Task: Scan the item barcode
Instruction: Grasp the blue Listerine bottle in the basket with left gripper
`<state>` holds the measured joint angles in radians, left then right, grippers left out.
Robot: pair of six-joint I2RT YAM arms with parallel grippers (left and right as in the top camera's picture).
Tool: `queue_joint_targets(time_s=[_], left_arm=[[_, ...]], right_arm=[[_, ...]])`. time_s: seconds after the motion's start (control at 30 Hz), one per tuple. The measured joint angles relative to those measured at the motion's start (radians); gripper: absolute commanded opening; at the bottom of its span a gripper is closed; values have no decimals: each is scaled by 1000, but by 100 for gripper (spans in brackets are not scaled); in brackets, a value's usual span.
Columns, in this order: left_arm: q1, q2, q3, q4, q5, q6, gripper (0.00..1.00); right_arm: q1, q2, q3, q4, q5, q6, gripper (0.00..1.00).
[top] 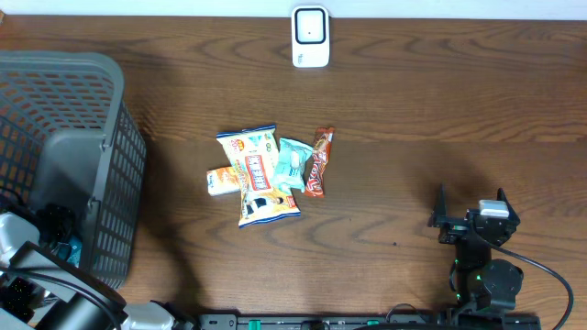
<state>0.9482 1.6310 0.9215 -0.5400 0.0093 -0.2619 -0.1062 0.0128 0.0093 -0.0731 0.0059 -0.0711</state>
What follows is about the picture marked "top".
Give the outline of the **blue Listerine mouthwash bottle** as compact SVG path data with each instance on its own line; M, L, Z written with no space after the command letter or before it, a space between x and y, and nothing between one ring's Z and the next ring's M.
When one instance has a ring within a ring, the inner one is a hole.
M81 263L83 243L78 236L71 236L67 242L60 242L56 247L56 255L68 264L78 268Z

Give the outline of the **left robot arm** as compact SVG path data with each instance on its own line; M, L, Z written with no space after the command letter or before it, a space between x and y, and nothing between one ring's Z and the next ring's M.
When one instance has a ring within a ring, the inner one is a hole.
M1 326L29 329L195 329L198 323L168 303L128 305L108 285L60 257L76 216L50 204L31 212L22 203L1 206Z

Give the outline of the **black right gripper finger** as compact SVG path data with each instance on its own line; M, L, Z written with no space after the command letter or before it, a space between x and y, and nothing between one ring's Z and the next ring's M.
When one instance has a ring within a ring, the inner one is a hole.
M503 188L499 188L497 190L497 200L505 203L507 210L508 210L508 213L509 213L508 220L511 222L518 223L519 216L515 212L513 206L509 203Z
M433 208L432 218L441 219L448 216L447 203L446 203L446 190L443 184L440 185L437 193L437 199Z

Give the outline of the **yellow white wipes packet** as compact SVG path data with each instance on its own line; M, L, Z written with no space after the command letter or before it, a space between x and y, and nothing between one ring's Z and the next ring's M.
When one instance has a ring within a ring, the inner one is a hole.
M279 160L275 128L267 125L216 134L238 179L241 228L301 214L291 190L271 182Z

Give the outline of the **mint green wipes pack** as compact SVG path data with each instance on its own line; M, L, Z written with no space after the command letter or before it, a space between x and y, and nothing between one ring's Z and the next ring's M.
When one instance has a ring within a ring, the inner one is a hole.
M278 188L305 191L305 164L312 156L313 148L298 140L281 137L278 162L275 166L271 182Z

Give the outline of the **red chocolate bar wrapper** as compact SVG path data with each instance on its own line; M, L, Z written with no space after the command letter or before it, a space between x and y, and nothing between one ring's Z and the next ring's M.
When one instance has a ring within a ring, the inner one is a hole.
M319 127L316 130L313 146L313 166L305 185L304 195L324 198L324 172L329 162L334 127Z

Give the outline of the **orange white snack packet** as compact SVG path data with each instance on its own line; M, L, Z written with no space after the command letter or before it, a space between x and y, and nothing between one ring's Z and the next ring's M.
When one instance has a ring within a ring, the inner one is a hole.
M207 190L211 196L240 191L238 176L232 166L209 170L206 173Z

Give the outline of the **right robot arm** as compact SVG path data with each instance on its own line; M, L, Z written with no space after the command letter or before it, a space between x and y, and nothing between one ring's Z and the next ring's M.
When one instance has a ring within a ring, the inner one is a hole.
M479 313L513 310L523 271L509 261L492 257L492 249L507 242L520 225L504 190L499 189L494 200L480 200L464 216L451 216L441 187L429 224L439 229L439 243L456 249L450 285L460 306Z

